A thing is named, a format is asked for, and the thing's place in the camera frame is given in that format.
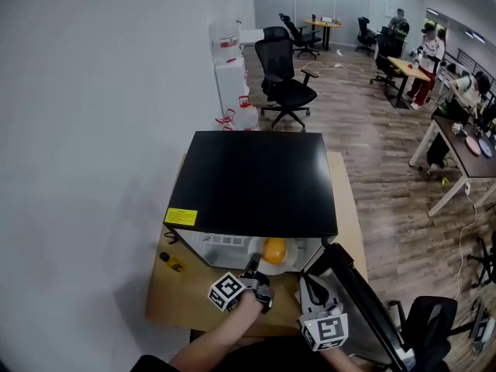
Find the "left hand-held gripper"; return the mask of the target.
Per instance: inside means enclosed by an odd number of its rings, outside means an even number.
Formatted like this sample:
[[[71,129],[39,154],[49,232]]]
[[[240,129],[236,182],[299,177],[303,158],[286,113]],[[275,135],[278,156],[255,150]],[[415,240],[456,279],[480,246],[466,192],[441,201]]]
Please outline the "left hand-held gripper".
[[[208,291],[208,299],[221,312],[231,312],[245,291],[252,291],[255,299],[262,304],[262,313],[267,314],[274,303],[274,291],[269,279],[258,272],[261,255],[253,253],[240,277],[231,272],[225,273],[214,282]]]

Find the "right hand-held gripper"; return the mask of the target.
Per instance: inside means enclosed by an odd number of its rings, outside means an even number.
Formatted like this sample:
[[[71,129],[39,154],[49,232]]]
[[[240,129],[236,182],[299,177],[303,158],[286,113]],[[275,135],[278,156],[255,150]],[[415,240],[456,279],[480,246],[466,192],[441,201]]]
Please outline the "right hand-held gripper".
[[[311,350],[341,347],[349,338],[348,315],[331,284],[314,275],[302,275],[300,297],[302,315],[298,323]]]

